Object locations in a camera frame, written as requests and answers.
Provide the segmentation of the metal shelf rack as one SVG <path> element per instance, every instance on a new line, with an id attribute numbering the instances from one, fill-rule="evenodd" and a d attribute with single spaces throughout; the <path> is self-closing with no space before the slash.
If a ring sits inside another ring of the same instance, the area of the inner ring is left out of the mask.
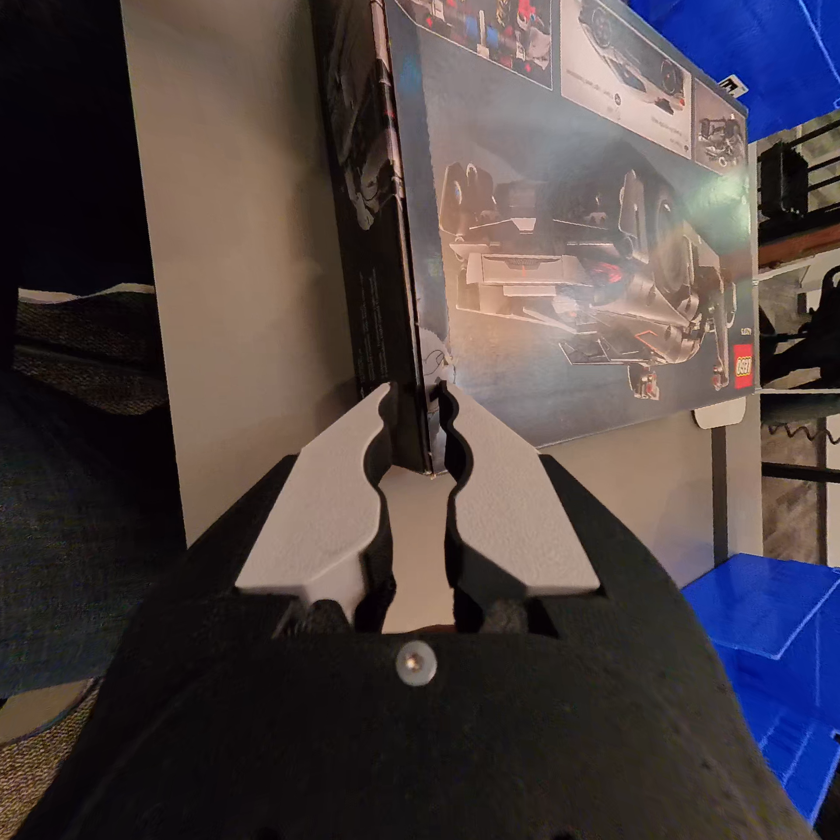
<path id="1" fill-rule="evenodd" d="M 768 219 L 759 156 L 783 141 L 808 162 L 808 212 Z M 839 111 L 756 144 L 763 551 L 839 564 Z"/>

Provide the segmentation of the white round table base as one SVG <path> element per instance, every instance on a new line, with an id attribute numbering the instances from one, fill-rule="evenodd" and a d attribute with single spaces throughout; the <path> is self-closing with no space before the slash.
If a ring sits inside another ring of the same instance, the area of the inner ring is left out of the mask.
<path id="1" fill-rule="evenodd" d="M 84 679 L 26 691 L 2 700 L 1 745 L 26 740 L 49 729 L 76 709 L 98 685 Z"/>

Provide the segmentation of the blue plastic bin with tag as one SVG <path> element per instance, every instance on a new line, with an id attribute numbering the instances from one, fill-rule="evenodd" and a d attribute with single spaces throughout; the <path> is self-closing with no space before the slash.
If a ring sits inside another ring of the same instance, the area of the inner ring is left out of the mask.
<path id="1" fill-rule="evenodd" d="M 838 109 L 838 1 L 629 6 L 714 81 L 739 80 L 752 142 Z"/>

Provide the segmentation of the lego set car box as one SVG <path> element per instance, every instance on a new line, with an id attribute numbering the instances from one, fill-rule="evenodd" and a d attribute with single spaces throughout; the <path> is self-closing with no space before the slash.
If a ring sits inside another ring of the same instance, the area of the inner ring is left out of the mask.
<path id="1" fill-rule="evenodd" d="M 310 3 L 353 366 L 536 447 L 755 387 L 746 113 L 620 2 Z"/>

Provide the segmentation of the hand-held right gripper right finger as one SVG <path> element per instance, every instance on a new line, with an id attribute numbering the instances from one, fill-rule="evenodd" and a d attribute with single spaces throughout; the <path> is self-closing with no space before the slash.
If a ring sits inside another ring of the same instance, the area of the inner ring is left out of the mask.
<path id="1" fill-rule="evenodd" d="M 438 389 L 447 500 L 444 559 L 456 624 L 500 602 L 589 595 L 601 582 L 538 450 L 456 385 Z"/>

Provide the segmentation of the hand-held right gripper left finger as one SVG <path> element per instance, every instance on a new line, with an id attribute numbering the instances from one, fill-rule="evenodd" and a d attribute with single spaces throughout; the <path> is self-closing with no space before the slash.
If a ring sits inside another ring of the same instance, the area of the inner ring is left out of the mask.
<path id="1" fill-rule="evenodd" d="M 235 582 L 241 592 L 334 601 L 379 632 L 396 583 L 379 485 L 392 466 L 398 388 L 379 385 L 298 454 Z"/>

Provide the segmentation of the black boxy device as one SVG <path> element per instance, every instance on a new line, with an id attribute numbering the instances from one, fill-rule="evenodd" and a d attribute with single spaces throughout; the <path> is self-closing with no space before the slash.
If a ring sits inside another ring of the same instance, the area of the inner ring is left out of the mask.
<path id="1" fill-rule="evenodd" d="M 768 219 L 795 221 L 808 212 L 809 164 L 790 143 L 779 141 L 759 156 L 760 209 Z"/>

